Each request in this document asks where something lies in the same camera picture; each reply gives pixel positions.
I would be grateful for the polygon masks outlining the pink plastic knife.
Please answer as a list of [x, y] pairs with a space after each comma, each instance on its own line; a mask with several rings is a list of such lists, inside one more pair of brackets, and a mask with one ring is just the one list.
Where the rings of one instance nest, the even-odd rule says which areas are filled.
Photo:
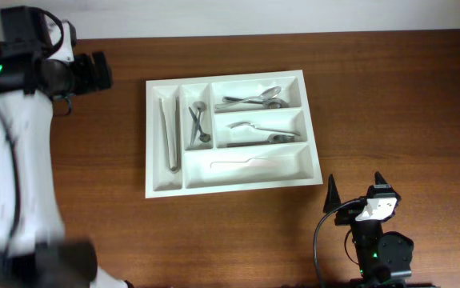
[[278, 165], [278, 161], [267, 158], [249, 158], [245, 161], [212, 162], [210, 168], [212, 170], [235, 170], [248, 167], [275, 167]]

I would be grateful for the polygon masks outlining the silver fork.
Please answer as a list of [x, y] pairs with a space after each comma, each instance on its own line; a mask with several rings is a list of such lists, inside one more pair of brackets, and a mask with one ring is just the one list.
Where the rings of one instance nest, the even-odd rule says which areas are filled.
[[248, 126], [248, 127], [251, 127], [252, 129], [255, 129], [255, 130], [274, 132], [274, 133], [280, 133], [280, 134], [288, 134], [288, 135], [291, 135], [291, 136], [301, 136], [301, 134], [299, 132], [297, 132], [297, 131], [264, 128], [264, 127], [257, 126], [256, 124], [254, 124], [252, 122], [235, 122], [235, 123], [229, 124], [226, 127], [228, 127], [229, 129], [235, 129], [235, 128], [238, 128], [238, 127], [241, 127], [241, 126]]
[[282, 144], [295, 142], [295, 136], [284, 135], [284, 134], [273, 134], [268, 137], [267, 140], [255, 141], [255, 142], [232, 142], [226, 145], [227, 148], [240, 147], [240, 146], [260, 146], [269, 144]]

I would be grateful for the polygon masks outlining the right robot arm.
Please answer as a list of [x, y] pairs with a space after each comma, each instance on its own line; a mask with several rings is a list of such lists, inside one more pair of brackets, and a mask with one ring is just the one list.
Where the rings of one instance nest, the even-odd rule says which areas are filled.
[[348, 226], [360, 278], [349, 281], [348, 287], [405, 287], [412, 275], [414, 242], [396, 231], [385, 232], [382, 224], [395, 215], [401, 196], [379, 172], [366, 195], [343, 203], [334, 177], [329, 176], [323, 212], [335, 215], [336, 226]]

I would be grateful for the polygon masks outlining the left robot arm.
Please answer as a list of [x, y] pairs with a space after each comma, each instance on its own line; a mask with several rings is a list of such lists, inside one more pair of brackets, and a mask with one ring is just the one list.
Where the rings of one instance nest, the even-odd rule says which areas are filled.
[[66, 240], [50, 154], [53, 104], [111, 88], [106, 57], [74, 54], [74, 26], [49, 11], [7, 7], [0, 20], [0, 287], [127, 287], [90, 240]]

